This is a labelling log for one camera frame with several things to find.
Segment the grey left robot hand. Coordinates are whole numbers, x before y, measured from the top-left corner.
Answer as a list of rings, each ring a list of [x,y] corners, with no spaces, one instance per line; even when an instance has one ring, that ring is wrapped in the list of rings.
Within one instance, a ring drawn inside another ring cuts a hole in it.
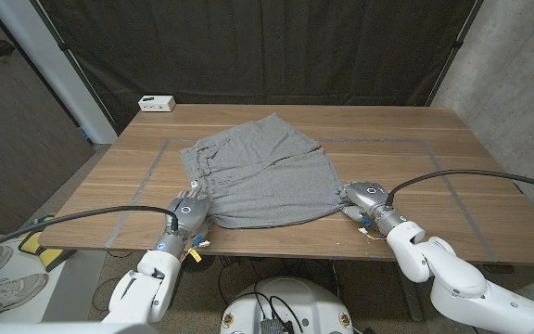
[[[209,198],[199,187],[182,190],[168,206],[168,210],[176,216],[178,222],[175,223],[174,218],[167,215],[165,231],[190,238],[193,244],[197,245],[208,233],[209,208]]]

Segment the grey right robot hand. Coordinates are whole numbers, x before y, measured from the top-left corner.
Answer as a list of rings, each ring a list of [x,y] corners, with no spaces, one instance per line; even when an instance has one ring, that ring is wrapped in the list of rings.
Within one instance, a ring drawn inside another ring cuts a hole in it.
[[[377,183],[348,181],[337,190],[338,208],[357,222],[400,223],[401,215],[387,205],[387,199],[387,191]]]

